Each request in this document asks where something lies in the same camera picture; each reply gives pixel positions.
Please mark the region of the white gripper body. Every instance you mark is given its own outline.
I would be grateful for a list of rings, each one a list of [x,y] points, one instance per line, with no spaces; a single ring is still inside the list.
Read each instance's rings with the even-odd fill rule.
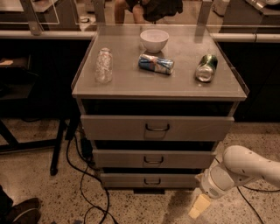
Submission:
[[[235,182],[226,166],[220,163],[204,171],[199,186],[201,191],[209,198],[218,199],[232,189],[235,186]]]

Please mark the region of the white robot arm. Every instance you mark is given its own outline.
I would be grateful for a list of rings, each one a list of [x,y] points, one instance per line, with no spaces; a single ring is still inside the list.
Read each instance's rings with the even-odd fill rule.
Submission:
[[[192,204],[189,216],[194,220],[211,204],[237,186],[263,179],[273,186],[280,186],[280,163],[267,159],[240,146],[227,147],[222,161],[196,176],[201,194]]]

